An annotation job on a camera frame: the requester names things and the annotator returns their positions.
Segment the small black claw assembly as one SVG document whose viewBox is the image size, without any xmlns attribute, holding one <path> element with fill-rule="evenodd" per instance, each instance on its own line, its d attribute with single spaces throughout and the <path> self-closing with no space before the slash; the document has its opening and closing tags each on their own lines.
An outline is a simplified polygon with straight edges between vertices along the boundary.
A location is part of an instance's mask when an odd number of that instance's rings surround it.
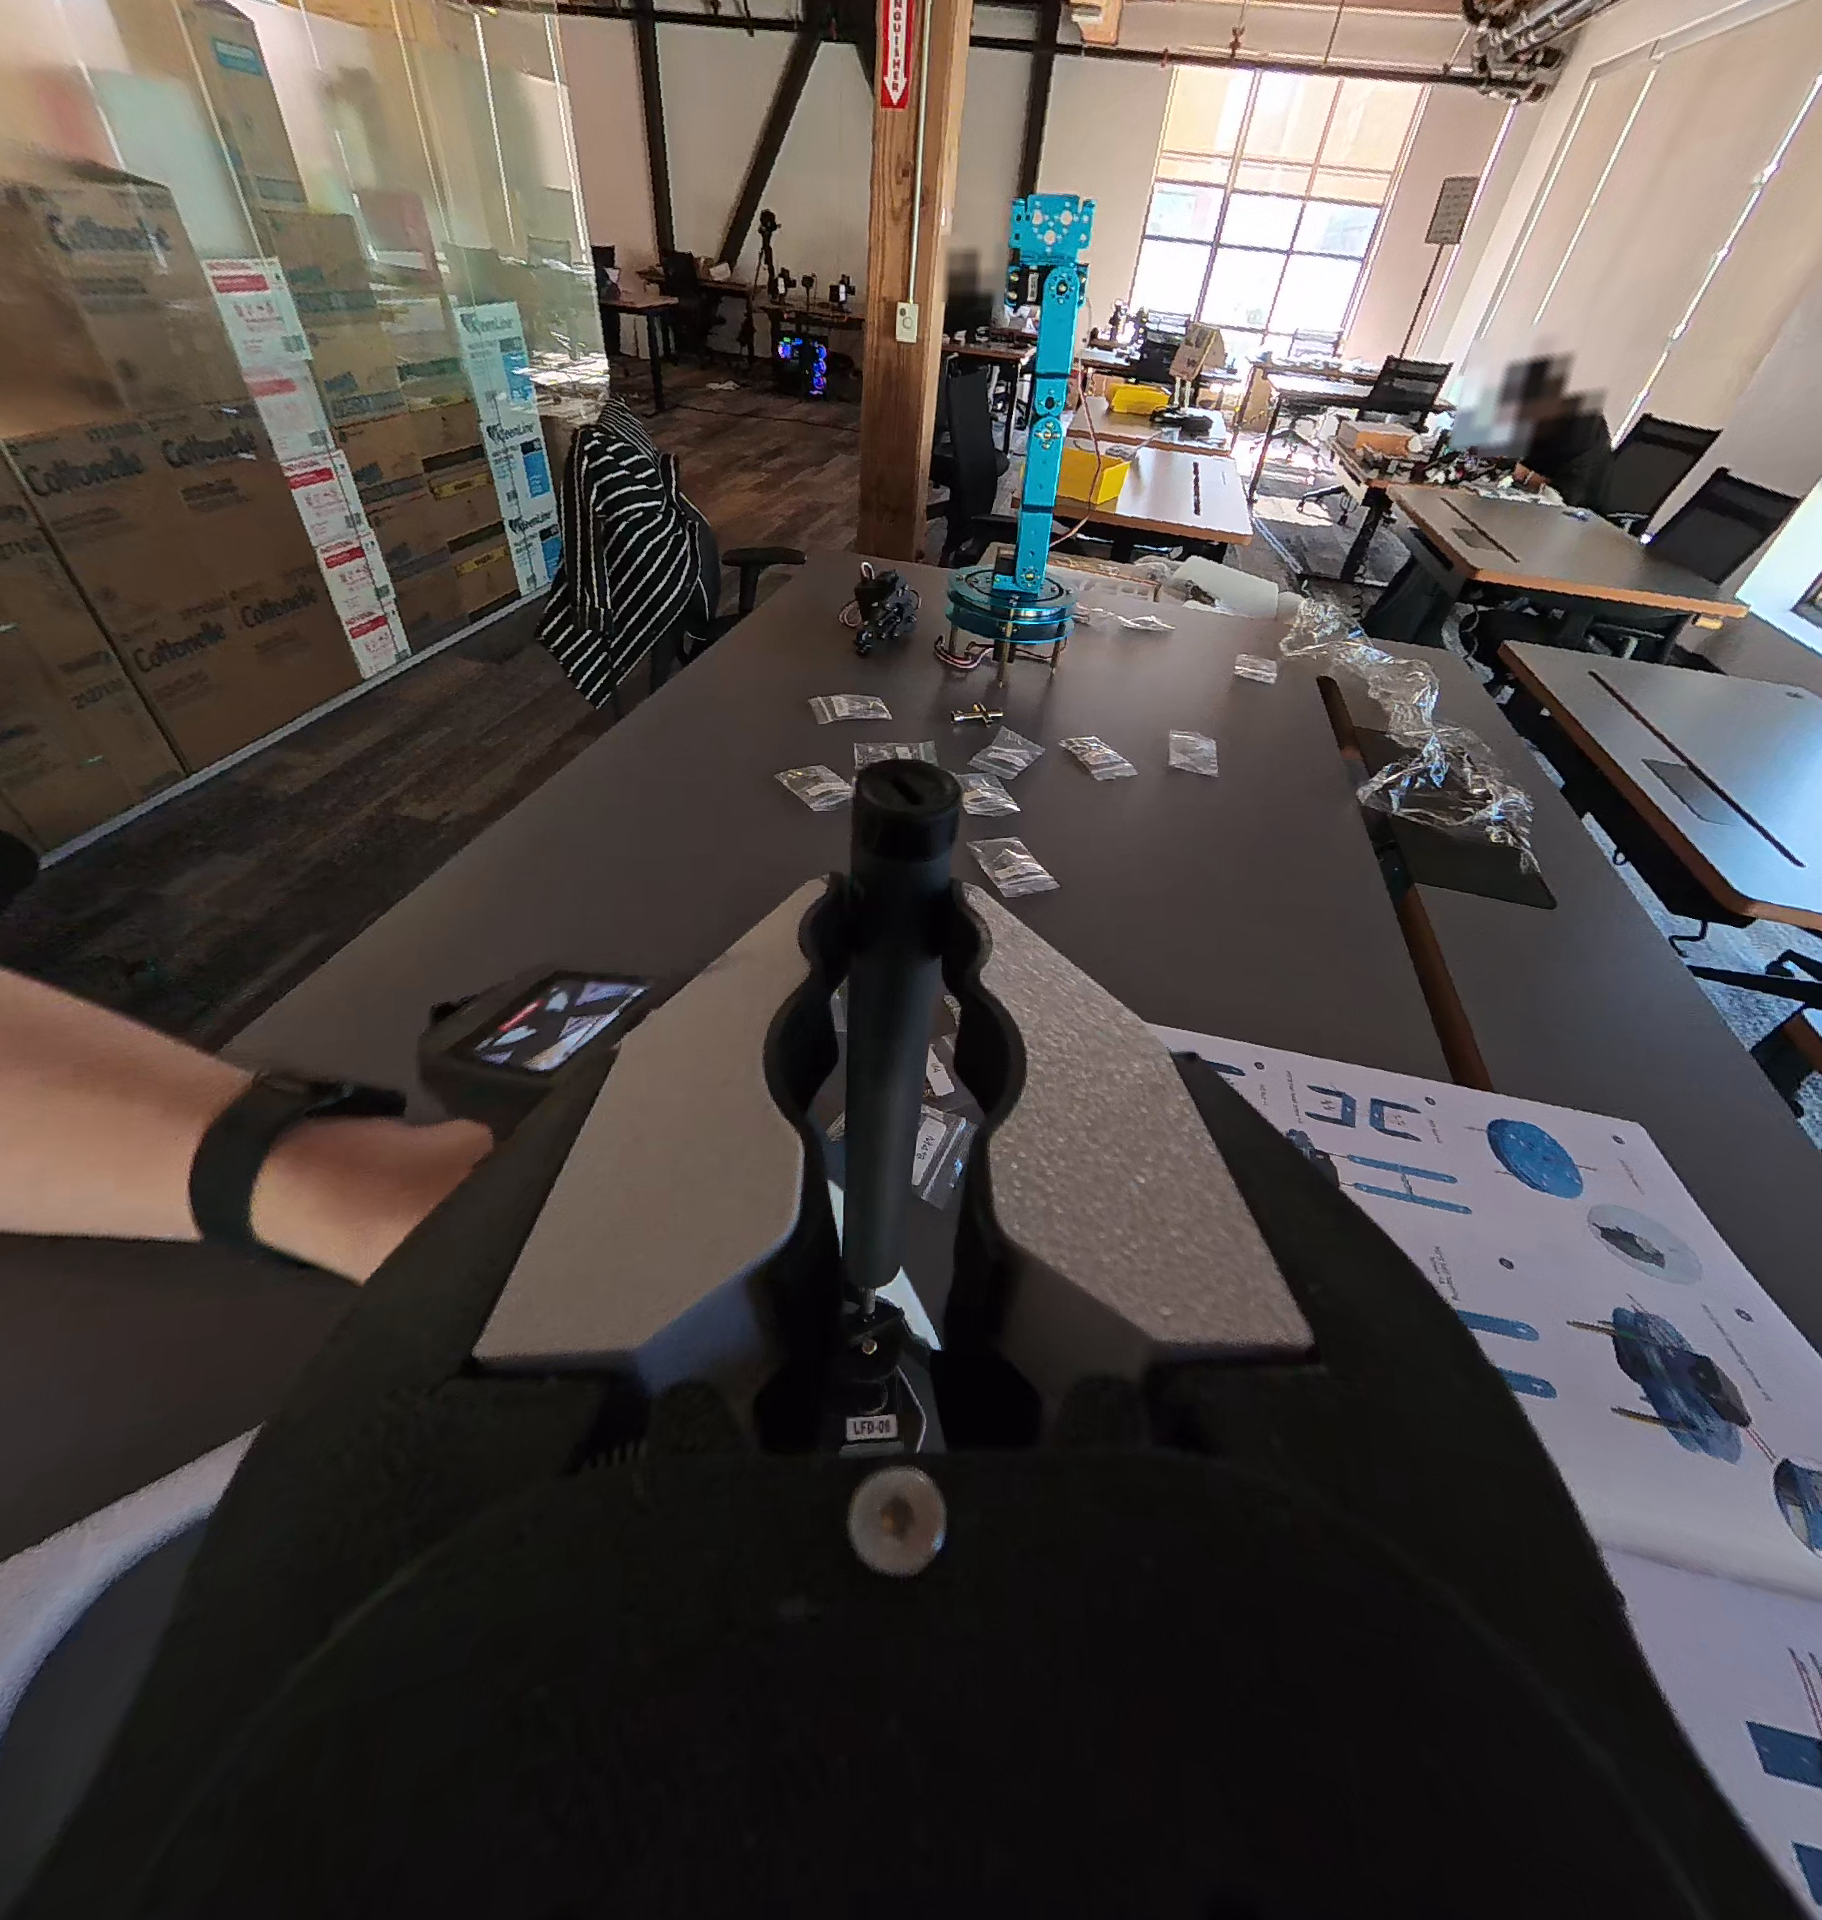
<svg viewBox="0 0 1822 1920">
<path fill-rule="evenodd" d="M 908 639 L 918 625 L 919 612 L 922 598 L 902 572 L 864 561 L 850 603 L 840 613 L 840 620 L 850 629 L 855 654 L 873 658 L 877 651 Z"/>
</svg>

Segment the black screwdriver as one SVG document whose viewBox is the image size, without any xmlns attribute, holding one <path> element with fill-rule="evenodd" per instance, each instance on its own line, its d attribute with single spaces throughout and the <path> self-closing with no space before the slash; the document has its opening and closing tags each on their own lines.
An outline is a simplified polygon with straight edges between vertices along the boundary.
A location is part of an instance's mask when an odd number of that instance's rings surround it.
<svg viewBox="0 0 1822 1920">
<path fill-rule="evenodd" d="M 899 1274 L 924 1057 L 952 922 L 961 789 L 924 760 L 857 774 L 850 803 L 844 1264 L 864 1314 Z"/>
</svg>

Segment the dark wood-edged desk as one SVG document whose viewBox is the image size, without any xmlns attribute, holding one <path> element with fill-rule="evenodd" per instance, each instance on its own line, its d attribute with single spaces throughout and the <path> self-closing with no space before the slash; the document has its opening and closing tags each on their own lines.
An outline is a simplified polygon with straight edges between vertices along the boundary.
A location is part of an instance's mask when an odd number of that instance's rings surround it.
<svg viewBox="0 0 1822 1920">
<path fill-rule="evenodd" d="M 1547 645 L 1501 658 L 1719 914 L 1822 935 L 1822 698 Z"/>
<path fill-rule="evenodd" d="M 1471 586 L 1526 593 L 1561 607 L 1644 607 L 1708 621 L 1747 608 L 1716 586 L 1588 512 L 1532 498 L 1483 498 L 1467 489 L 1391 484 L 1402 540 L 1417 571 L 1446 598 Z"/>
<path fill-rule="evenodd" d="M 1399 820 L 1366 808 L 1379 877 L 1427 990 L 1450 1067 L 1474 1084 L 1640 1120 L 1701 1204 L 1786 1198 L 1822 1154 L 1625 887 L 1557 782 L 1450 654 L 1385 644 L 1437 675 L 1441 718 L 1477 733 L 1531 800 L 1549 906 L 1423 885 Z"/>
<path fill-rule="evenodd" d="M 1235 440 L 1212 417 L 1214 436 L 1185 436 L 1173 423 L 1119 417 L 1088 407 L 1064 420 L 1065 449 L 1113 451 L 1133 458 L 1122 498 L 1105 510 L 1054 504 L 1054 518 L 1075 531 L 1111 540 L 1123 553 L 1157 540 L 1185 550 L 1221 550 L 1253 540 L 1247 483 L 1235 460 Z"/>
</svg>

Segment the stack of cardboard boxes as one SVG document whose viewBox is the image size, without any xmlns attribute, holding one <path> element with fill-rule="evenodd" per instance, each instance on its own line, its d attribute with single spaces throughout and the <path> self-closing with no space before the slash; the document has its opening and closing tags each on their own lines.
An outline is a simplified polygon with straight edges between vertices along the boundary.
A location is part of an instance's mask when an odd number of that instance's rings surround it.
<svg viewBox="0 0 1822 1920">
<path fill-rule="evenodd" d="M 59 849 L 561 550 L 558 4 L 0 2 L 0 826 Z"/>
</svg>

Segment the white packing material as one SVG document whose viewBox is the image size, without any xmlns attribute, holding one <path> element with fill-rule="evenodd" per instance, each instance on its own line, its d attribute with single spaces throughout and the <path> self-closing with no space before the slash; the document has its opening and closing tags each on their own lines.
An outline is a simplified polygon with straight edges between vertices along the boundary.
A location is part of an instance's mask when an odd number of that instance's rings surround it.
<svg viewBox="0 0 1822 1920">
<path fill-rule="evenodd" d="M 1164 580 L 1164 593 L 1204 604 L 1229 615 L 1277 617 L 1279 587 L 1231 563 L 1198 556 L 1185 558 Z"/>
</svg>

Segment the scattered small screw bags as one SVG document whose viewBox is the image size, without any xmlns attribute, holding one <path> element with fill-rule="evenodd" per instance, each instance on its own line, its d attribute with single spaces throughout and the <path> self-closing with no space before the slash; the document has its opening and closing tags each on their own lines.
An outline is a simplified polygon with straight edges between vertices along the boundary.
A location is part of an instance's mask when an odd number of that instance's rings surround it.
<svg viewBox="0 0 1822 1920">
<path fill-rule="evenodd" d="M 889 708 L 874 694 L 840 692 L 812 696 L 808 709 L 819 724 L 888 722 Z M 1097 736 L 1071 736 L 1062 750 L 1095 782 L 1113 782 L 1138 774 L 1137 766 Z M 967 820 L 1008 818 L 1020 813 L 1012 793 L 1012 780 L 1042 760 L 1043 747 L 999 726 L 987 740 L 963 772 L 953 772 L 961 808 Z M 780 770 L 775 780 L 812 813 L 830 813 L 853 800 L 855 774 L 873 766 L 939 766 L 936 744 L 857 740 L 850 748 L 850 770 L 839 766 L 794 766 Z M 1209 733 L 1171 732 L 1168 770 L 1198 779 L 1218 779 L 1220 753 Z M 1054 892 L 1058 882 L 1050 877 L 1038 858 L 1018 838 L 991 838 L 970 845 L 979 874 L 1006 901 L 1030 898 Z M 940 1113 L 924 1104 L 919 1123 L 914 1187 L 931 1206 L 947 1204 L 952 1187 L 961 1182 L 964 1154 L 970 1141 L 970 1123 L 953 1113 Z"/>
</svg>

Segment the black wristwatch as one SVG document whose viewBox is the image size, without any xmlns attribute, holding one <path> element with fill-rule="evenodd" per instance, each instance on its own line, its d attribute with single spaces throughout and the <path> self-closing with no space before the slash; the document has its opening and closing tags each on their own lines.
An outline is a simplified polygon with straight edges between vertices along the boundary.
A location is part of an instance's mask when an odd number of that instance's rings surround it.
<svg viewBox="0 0 1822 1920">
<path fill-rule="evenodd" d="M 356 1080 L 264 1071 L 206 1128 L 187 1174 L 187 1208 L 199 1238 L 285 1267 L 320 1264 L 264 1243 L 253 1230 L 256 1184 L 274 1147 L 311 1120 L 399 1119 L 406 1093 Z"/>
</svg>

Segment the assembly instruction booklet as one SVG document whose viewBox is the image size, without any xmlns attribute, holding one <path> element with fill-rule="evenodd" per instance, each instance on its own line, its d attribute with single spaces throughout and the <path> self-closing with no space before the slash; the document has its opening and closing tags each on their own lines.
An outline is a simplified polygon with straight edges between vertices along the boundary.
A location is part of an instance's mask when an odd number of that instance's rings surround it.
<svg viewBox="0 0 1822 1920">
<path fill-rule="evenodd" d="M 1822 1917 L 1822 1359 L 1631 1120 L 1162 1029 L 1418 1267 L 1684 1733 Z"/>
</svg>

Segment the person's left hand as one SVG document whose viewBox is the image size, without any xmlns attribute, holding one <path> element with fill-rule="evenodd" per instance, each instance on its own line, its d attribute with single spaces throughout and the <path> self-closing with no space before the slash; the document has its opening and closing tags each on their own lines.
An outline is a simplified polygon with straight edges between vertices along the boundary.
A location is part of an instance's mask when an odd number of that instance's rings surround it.
<svg viewBox="0 0 1822 1920">
<path fill-rule="evenodd" d="M 492 1150 L 475 1120 L 309 1119 L 274 1142 L 253 1184 L 253 1236 L 366 1283 Z"/>
</svg>

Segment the metal ceiling pipes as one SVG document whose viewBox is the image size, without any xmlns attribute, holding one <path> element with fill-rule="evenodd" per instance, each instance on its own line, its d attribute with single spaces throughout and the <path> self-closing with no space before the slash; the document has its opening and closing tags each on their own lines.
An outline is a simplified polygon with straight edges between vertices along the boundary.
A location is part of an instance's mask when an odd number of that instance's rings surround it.
<svg viewBox="0 0 1822 1920">
<path fill-rule="evenodd" d="M 1480 92 L 1541 99 L 1591 12 L 1591 2 L 1462 2 Z"/>
</svg>

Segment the wooden support post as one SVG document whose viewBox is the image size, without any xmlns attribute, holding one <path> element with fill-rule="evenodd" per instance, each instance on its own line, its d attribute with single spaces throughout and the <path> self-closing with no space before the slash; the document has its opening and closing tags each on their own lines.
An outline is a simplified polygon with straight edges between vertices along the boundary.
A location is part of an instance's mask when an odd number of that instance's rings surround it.
<svg viewBox="0 0 1822 1920">
<path fill-rule="evenodd" d="M 918 4 L 918 78 L 908 108 L 880 109 L 873 85 L 855 548 L 888 561 L 915 561 L 924 546 L 970 38 L 970 2 Z M 922 309 L 915 345 L 893 340 L 899 300 L 915 300 Z"/>
</svg>

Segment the multi-pane window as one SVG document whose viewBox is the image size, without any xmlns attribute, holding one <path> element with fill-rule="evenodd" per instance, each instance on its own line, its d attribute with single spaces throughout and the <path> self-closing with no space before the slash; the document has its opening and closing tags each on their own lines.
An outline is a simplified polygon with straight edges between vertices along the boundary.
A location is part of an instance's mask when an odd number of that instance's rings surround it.
<svg viewBox="0 0 1822 1920">
<path fill-rule="evenodd" d="M 1430 88 L 1184 64 L 1128 312 L 1214 325 L 1235 358 L 1334 345 Z"/>
</svg>

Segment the small black servo motor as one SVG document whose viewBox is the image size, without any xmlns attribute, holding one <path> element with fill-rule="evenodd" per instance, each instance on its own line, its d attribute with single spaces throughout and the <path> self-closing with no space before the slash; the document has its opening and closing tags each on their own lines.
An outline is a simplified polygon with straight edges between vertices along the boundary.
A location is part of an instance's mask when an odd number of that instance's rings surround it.
<svg viewBox="0 0 1822 1920">
<path fill-rule="evenodd" d="M 853 1296 L 827 1360 L 815 1433 L 824 1453 L 944 1453 L 936 1351 L 915 1296 L 893 1283 Z"/>
</svg>

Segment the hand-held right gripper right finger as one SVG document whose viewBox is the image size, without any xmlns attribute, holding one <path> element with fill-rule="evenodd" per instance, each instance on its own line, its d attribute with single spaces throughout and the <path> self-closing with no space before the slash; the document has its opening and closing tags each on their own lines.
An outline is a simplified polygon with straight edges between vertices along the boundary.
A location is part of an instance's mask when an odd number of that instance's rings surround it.
<svg viewBox="0 0 1822 1920">
<path fill-rule="evenodd" d="M 1168 1045 L 989 892 L 944 948 L 979 1126 L 940 1319 L 947 1446 L 1027 1446 L 1084 1380 L 1301 1364 L 1313 1333 Z"/>
</svg>

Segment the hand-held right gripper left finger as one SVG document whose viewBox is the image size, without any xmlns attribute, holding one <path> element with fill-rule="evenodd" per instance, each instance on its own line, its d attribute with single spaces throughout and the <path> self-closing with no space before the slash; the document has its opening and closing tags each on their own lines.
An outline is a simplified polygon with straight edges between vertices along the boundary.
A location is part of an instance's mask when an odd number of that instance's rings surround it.
<svg viewBox="0 0 1822 1920">
<path fill-rule="evenodd" d="M 483 1379 L 705 1385 L 775 1453 L 840 1448 L 849 1290 L 812 1104 L 846 905 L 811 879 L 615 1045 L 477 1333 Z"/>
</svg>

